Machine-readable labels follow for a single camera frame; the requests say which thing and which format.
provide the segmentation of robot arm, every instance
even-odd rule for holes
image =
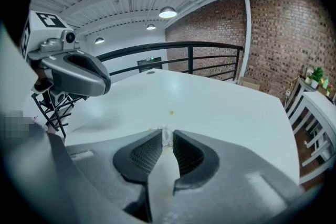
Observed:
[[[91,97],[110,90],[106,67],[80,50],[73,29],[57,15],[30,11],[21,52],[32,67],[38,66],[45,73],[45,86],[34,87],[36,93],[49,90],[55,95],[62,92],[63,96]]]

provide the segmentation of cardboard box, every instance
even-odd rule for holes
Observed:
[[[323,95],[326,95],[326,93],[327,93],[327,90],[324,89],[324,88],[322,87],[322,85],[319,85],[318,88],[317,88],[317,90],[318,90],[320,93],[322,93]],[[331,92],[330,92],[330,95],[329,95],[329,98],[332,100],[332,99],[334,98],[334,96],[335,96],[335,91],[331,91]]]
[[[257,90],[257,91],[260,90],[260,83],[255,79],[240,77],[238,84],[244,87],[248,87],[250,89]]]

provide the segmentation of wall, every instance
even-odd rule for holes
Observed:
[[[88,44],[88,42],[85,39],[76,39],[79,42],[80,50],[88,53],[93,54],[92,52],[92,46]]]
[[[186,15],[166,29],[166,41],[211,41],[243,46],[246,35],[246,12],[244,0],[220,0]],[[220,48],[194,48],[194,57],[204,55],[234,55],[236,51]],[[168,59],[187,57],[187,49],[168,49]],[[220,65],[233,62],[234,58],[212,58],[194,61],[194,68]],[[182,71],[187,69],[186,62],[170,63],[169,69]],[[209,76],[232,70],[233,66],[211,68],[194,72],[196,75]],[[213,77],[225,79],[232,77],[228,73]]]
[[[336,85],[336,30],[321,0],[250,0],[250,4],[252,34],[246,76],[257,79],[261,91],[283,100],[302,65],[321,66]],[[165,33],[167,41],[200,40],[244,46],[244,0],[210,3],[186,15]],[[183,53],[169,50],[167,55],[172,59]],[[170,65],[170,69],[178,68],[181,67]]]
[[[91,47],[92,54],[98,56],[107,52],[127,47],[165,42],[163,24],[161,22],[155,22],[155,25],[157,27],[155,30],[146,30],[144,23],[137,23],[133,25],[127,24],[109,28],[99,32],[99,36],[105,39],[104,43],[95,44],[95,40],[97,39],[98,35],[90,35],[87,37],[87,44]],[[141,52],[139,54],[123,56],[105,61],[103,64],[106,66],[109,72],[113,72],[120,69],[137,66],[137,61],[146,59],[148,57],[161,57],[162,61],[166,61],[167,52],[165,49]],[[168,65],[163,65],[163,69],[168,69]],[[111,80],[112,83],[114,83],[138,73],[138,70],[128,71],[112,76]]]

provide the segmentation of ceiling light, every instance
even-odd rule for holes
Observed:
[[[103,43],[103,42],[105,42],[105,40],[102,37],[99,37],[99,38],[96,39],[95,43],[99,44],[99,43]]]
[[[177,15],[177,12],[176,10],[174,10],[174,8],[172,7],[163,7],[161,10],[160,10],[160,14],[159,16],[161,18],[172,18],[172,17],[175,17]]]
[[[155,25],[153,24],[147,25],[147,30],[153,30],[153,29],[156,29]]]

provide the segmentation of white pillar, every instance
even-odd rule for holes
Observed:
[[[251,18],[250,0],[245,0],[245,7],[246,7],[246,40],[245,40],[243,63],[241,64],[239,77],[243,77],[245,75],[251,44],[252,18]]]

